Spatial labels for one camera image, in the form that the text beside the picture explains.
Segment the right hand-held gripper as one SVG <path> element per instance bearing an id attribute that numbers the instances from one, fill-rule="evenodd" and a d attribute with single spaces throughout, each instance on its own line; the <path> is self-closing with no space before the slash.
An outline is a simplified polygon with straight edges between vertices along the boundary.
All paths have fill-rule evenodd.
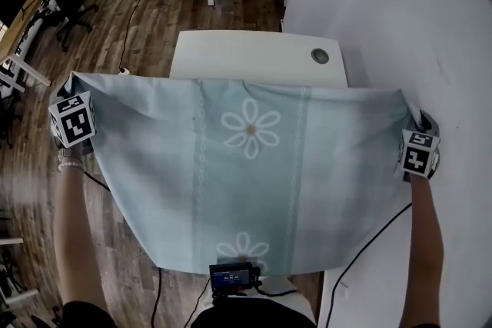
<path id="1" fill-rule="evenodd" d="M 439 125 L 424 110 L 408 105 L 411 119 L 408 129 L 402 131 L 396 171 L 402 173 L 403 182 L 409 183 L 416 175 L 430 180 L 439 165 Z"/>

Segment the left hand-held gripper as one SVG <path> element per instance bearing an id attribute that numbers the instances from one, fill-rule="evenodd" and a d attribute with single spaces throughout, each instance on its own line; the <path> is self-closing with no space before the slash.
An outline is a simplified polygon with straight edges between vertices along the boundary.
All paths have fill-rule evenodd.
<path id="1" fill-rule="evenodd" d="M 96 135 L 95 109 L 91 93 L 77 93 L 78 76 L 71 72 L 57 88 L 48 107 L 50 128 L 58 149 L 81 145 L 81 155 L 92 154 L 91 138 Z"/>

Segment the light blue floral tablecloth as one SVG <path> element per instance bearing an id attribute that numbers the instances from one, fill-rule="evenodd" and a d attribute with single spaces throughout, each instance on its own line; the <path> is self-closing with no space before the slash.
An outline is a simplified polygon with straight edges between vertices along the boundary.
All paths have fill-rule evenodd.
<path id="1" fill-rule="evenodd" d="M 341 266 L 397 194 L 401 93 L 73 73 L 95 158 L 153 262 L 266 275 Z"/>

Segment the person's left forearm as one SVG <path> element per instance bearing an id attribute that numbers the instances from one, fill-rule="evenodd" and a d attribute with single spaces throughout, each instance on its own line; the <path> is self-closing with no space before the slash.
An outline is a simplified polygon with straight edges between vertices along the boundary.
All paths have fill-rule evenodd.
<path id="1" fill-rule="evenodd" d="M 58 161 L 54 245 L 62 311 L 66 303 L 81 301 L 109 314 L 86 210 L 81 147 L 60 149 Z"/>

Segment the person's right forearm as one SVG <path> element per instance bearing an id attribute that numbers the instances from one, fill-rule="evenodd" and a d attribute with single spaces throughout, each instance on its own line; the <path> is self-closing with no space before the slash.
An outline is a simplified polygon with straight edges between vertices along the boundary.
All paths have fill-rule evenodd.
<path id="1" fill-rule="evenodd" d="M 440 328 L 444 243 L 429 180 L 412 174 L 411 196 L 407 289 L 398 328 Z"/>

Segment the wooden desk with white legs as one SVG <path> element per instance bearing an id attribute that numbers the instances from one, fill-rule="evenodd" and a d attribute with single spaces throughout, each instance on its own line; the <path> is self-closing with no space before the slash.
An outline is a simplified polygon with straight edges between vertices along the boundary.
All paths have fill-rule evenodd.
<path id="1" fill-rule="evenodd" d="M 27 0 L 23 5 L 24 11 L 20 11 L 11 25 L 6 29 L 0 40 L 0 66 L 5 61 L 12 61 L 26 74 L 31 75 L 35 80 L 49 87 L 51 81 L 43 74 L 35 70 L 31 65 L 16 55 L 15 51 L 23 34 L 28 30 L 29 22 L 34 18 L 35 13 L 44 0 Z"/>

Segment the small black chest screen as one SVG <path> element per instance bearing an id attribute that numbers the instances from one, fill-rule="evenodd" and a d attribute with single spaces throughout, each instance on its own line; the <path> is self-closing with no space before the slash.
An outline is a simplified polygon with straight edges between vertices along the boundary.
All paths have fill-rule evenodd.
<path id="1" fill-rule="evenodd" d="M 242 294 L 260 285 L 261 269 L 250 262 L 209 266 L 213 297 Z"/>

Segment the person's black top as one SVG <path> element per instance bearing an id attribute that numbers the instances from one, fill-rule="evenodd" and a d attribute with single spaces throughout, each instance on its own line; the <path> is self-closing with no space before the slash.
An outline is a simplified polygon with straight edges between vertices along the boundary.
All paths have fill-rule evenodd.
<path id="1" fill-rule="evenodd" d="M 73 301 L 63 306 L 61 328 L 117 328 L 103 309 Z M 190 328 L 316 328 L 307 316 L 273 300 L 225 298 L 203 310 Z"/>

